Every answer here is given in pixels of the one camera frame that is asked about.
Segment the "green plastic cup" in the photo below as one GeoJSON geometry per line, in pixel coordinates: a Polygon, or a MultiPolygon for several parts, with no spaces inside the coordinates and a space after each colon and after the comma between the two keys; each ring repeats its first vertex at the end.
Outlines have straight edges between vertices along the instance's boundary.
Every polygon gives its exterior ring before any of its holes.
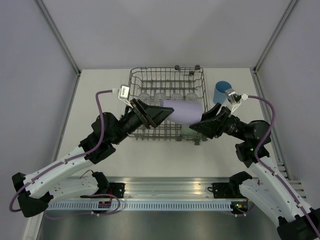
{"type": "Polygon", "coordinates": [[[182,135],[197,135],[198,132],[195,130],[192,130],[189,125],[182,125],[181,126],[181,134],[182,135]]]}

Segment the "purple plastic cup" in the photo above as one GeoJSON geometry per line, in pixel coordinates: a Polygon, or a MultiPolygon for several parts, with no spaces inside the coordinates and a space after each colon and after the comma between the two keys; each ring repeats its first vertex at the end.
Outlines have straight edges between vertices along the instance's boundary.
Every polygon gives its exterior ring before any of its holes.
{"type": "Polygon", "coordinates": [[[166,119],[179,125],[192,125],[201,121],[203,108],[199,103],[183,100],[163,100],[160,107],[173,108],[166,119]]]}

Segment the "blue plastic cup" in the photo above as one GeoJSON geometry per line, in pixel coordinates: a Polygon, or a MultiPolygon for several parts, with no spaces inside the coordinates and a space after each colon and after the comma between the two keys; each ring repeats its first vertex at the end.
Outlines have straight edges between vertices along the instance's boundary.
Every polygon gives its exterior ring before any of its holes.
{"type": "Polygon", "coordinates": [[[231,89],[232,85],[227,81],[218,81],[215,84],[214,94],[213,94],[213,103],[223,104],[227,99],[225,91],[231,89]]]}

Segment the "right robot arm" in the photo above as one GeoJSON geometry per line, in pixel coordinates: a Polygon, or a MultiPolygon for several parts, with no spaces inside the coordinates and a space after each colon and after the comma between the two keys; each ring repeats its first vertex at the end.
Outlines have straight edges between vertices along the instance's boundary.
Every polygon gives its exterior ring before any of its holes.
{"type": "Polygon", "coordinates": [[[311,207],[289,184],[265,148],[271,141],[272,126],[264,120],[242,122],[233,115],[239,106],[218,103],[190,128],[210,139],[226,134],[242,141],[235,146],[236,155],[263,186],[242,171],[229,178],[231,196],[243,196],[252,201],[274,223],[282,240],[318,239],[320,210],[311,207]]]}

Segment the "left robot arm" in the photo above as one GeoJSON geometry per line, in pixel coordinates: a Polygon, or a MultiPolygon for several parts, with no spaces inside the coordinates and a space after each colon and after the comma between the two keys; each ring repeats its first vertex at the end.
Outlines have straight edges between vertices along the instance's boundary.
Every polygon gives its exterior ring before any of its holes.
{"type": "Polygon", "coordinates": [[[134,98],[120,118],[110,112],[100,113],[91,125],[92,133],[65,157],[33,173],[18,172],[12,176],[16,190],[13,199],[18,201],[19,211],[30,218],[63,199],[90,195],[106,197],[110,185],[101,172],[93,173],[88,182],[79,180],[66,186],[64,180],[111,156],[116,151],[115,146],[139,127],[157,128],[173,112],[172,107],[147,105],[134,98]]]}

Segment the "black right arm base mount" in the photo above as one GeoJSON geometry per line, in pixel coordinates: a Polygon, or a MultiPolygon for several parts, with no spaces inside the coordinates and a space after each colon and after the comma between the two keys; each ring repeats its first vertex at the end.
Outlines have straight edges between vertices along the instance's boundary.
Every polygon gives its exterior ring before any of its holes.
{"type": "Polygon", "coordinates": [[[232,190],[227,182],[213,182],[211,186],[207,187],[207,190],[213,194],[215,199],[240,199],[241,194],[232,190]]]}

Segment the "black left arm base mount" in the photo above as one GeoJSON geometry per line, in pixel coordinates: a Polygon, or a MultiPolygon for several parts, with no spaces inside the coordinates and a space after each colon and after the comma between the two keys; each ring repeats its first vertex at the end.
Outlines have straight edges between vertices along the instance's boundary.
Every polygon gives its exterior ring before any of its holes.
{"type": "Polygon", "coordinates": [[[107,187],[99,189],[96,194],[110,194],[122,199],[125,193],[125,186],[123,182],[110,182],[107,187]]]}

